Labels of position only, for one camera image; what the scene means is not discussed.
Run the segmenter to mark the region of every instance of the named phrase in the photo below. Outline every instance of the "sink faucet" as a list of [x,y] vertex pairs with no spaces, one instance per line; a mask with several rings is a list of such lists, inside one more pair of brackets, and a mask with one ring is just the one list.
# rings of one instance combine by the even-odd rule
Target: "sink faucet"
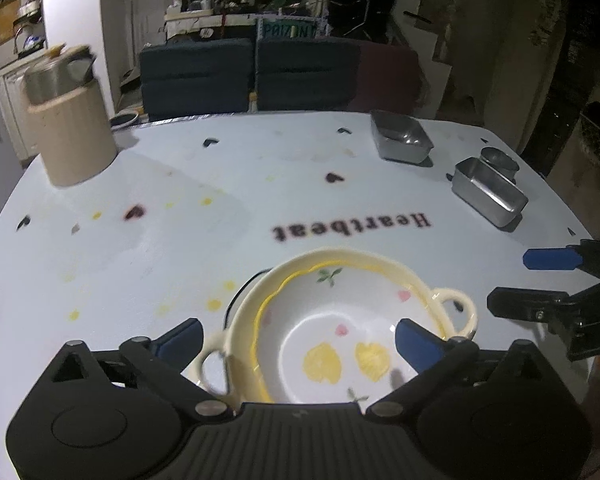
[[29,25],[29,23],[23,23],[22,25],[20,25],[18,27],[18,31],[16,32],[16,35],[13,38],[13,53],[17,54],[18,53],[18,36],[20,35],[20,33],[24,30],[24,28],[27,27],[27,25]]

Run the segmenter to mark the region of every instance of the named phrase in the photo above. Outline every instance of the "kitchen counter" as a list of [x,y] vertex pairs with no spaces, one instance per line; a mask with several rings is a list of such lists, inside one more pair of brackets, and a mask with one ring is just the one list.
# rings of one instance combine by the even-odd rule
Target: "kitchen counter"
[[43,48],[42,50],[30,54],[30,56],[23,57],[22,59],[17,59],[16,61],[12,61],[9,64],[6,64],[5,66],[0,68],[0,77],[19,69],[21,66],[25,66],[26,64],[31,63],[31,61],[35,59],[39,59],[40,57],[45,55],[45,52],[46,48]]

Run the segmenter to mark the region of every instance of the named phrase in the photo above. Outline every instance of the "stainless steel tray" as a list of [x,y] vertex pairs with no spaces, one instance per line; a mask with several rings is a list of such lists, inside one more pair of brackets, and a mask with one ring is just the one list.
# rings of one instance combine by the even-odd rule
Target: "stainless steel tray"
[[421,164],[433,148],[433,142],[424,128],[413,117],[373,110],[371,123],[376,147],[382,158]]
[[510,224],[529,202],[512,181],[475,157],[456,164],[451,189],[496,227]]

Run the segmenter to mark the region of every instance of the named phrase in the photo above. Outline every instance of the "white table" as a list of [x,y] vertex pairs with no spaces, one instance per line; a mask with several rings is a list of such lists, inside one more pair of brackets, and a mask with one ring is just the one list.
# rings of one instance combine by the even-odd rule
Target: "white table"
[[[65,341],[113,349],[131,336],[159,336],[187,317],[214,332],[251,276],[324,245],[375,251],[402,261],[430,286],[464,290],[478,306],[480,346],[505,349],[516,338],[530,338],[581,396],[586,362],[570,364],[544,326],[494,318],[486,297],[495,286],[575,293],[593,285],[597,280],[579,270],[522,265],[528,248],[577,243],[588,233],[491,132],[439,121],[423,126],[435,144],[432,168],[381,160],[369,116],[342,112],[226,116],[127,130],[118,140],[128,149],[70,189],[53,188],[37,158],[0,215],[0,480],[16,479],[4,447],[7,424]],[[341,127],[351,134],[338,133]],[[208,137],[219,143],[204,148]],[[480,153],[481,138],[522,167],[516,177],[530,200],[512,233],[453,195],[446,178],[456,162]],[[344,181],[330,184],[328,173]],[[125,221],[137,204],[144,216]],[[410,217],[420,213],[430,226],[418,227]],[[396,222],[400,214],[411,219],[408,225]],[[25,215],[29,225],[16,231]],[[379,216],[394,225],[383,226]],[[378,228],[366,227],[367,217]],[[362,222],[363,232],[352,219]],[[292,233],[301,228],[288,228],[337,220],[347,222],[350,235],[329,230],[302,237]],[[283,228],[284,241],[276,239],[276,227]],[[450,314],[463,325],[461,314],[453,308]]]

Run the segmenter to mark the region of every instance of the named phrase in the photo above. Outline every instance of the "maroon chair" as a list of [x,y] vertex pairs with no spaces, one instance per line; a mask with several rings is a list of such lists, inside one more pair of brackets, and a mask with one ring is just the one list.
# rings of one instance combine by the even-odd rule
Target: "maroon chair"
[[347,105],[347,111],[411,114],[419,106],[425,80],[418,54],[408,45],[350,41],[360,48],[360,65],[356,95]]

